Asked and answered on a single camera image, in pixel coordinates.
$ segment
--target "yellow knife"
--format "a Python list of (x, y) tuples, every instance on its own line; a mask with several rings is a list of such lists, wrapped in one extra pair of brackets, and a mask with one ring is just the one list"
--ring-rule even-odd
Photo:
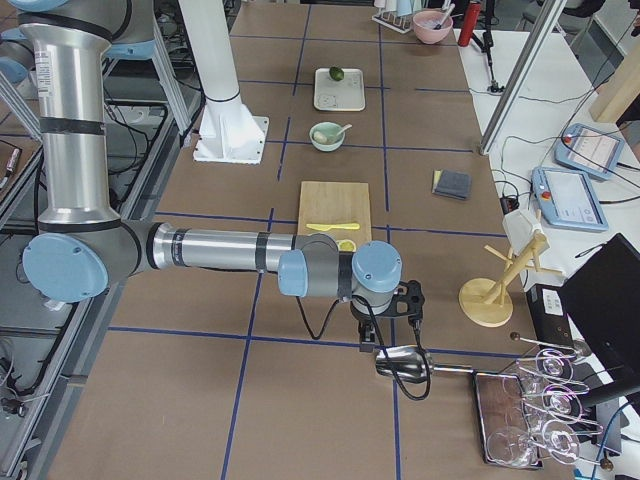
[(360, 230), (359, 223), (307, 223), (307, 228), (318, 232), (329, 230)]

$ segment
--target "pink bowl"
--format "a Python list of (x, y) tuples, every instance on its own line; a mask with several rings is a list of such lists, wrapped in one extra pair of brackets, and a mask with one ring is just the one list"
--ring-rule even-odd
[(440, 30), (435, 30), (435, 23), (442, 18), (443, 12), (440, 10), (423, 10), (413, 16), (413, 31), (416, 37), (427, 45), (438, 43), (444, 39), (451, 28), (453, 28), (453, 20), (448, 17)]

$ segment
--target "black monitor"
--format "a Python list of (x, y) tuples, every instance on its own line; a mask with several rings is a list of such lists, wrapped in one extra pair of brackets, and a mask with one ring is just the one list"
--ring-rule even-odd
[[(616, 234), (560, 288), (562, 305), (613, 384), (585, 397), (595, 405), (626, 395), (640, 400), (640, 253)], [(640, 414), (640, 405), (636, 404)]]

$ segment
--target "bowl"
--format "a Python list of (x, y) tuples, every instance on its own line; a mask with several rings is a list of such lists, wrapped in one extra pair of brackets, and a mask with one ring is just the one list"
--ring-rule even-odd
[(422, 43), (431, 45), (443, 40), (453, 28), (453, 19), (447, 17), (440, 30), (433, 28), (435, 22), (442, 18), (440, 10), (423, 10), (413, 16), (413, 31)]
[(346, 132), (342, 132), (342, 134), (338, 138), (336, 138), (333, 143), (316, 142), (313, 138), (313, 134), (315, 132), (320, 132), (325, 137), (331, 138), (336, 133), (338, 133), (338, 130), (340, 130), (341, 128), (342, 125), (338, 125), (337, 123), (333, 122), (316, 123), (313, 127), (311, 127), (311, 130), (309, 130), (309, 138), (311, 139), (311, 143), (321, 152), (333, 152), (334, 150), (337, 150), (340, 145), (342, 145), (342, 142), (344, 142)]

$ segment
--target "red bottle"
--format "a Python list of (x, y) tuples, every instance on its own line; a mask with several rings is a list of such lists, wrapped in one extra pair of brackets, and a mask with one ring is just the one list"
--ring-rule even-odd
[(458, 37), (458, 45), (461, 47), (469, 45), (471, 35), (473, 35), (473, 29), (475, 28), (478, 17), (480, 16), (480, 8), (480, 2), (470, 2), (467, 7), (467, 11), (464, 14), (462, 30), (460, 30), (460, 36)]

